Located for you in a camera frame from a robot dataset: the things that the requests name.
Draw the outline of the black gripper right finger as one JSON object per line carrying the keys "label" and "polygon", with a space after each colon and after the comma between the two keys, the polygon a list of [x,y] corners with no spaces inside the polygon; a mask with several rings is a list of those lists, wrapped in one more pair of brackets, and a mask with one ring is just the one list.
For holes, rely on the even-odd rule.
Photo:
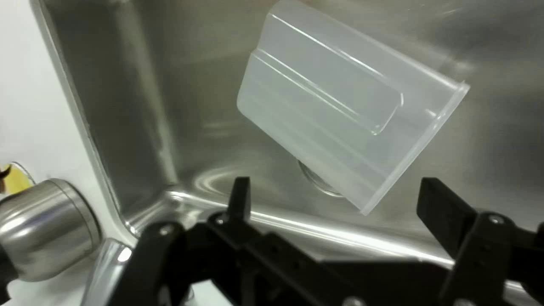
{"label": "black gripper right finger", "polygon": [[417,216],[441,246],[456,257],[478,212],[443,180],[426,177],[421,182]]}

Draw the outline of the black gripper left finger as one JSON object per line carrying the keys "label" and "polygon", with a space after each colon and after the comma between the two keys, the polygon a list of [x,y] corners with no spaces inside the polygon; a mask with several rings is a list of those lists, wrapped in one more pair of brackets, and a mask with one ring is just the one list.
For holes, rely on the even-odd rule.
{"label": "black gripper left finger", "polygon": [[237,177],[230,202],[227,209],[227,218],[230,224],[244,224],[251,218],[252,211],[252,184],[249,177]]}

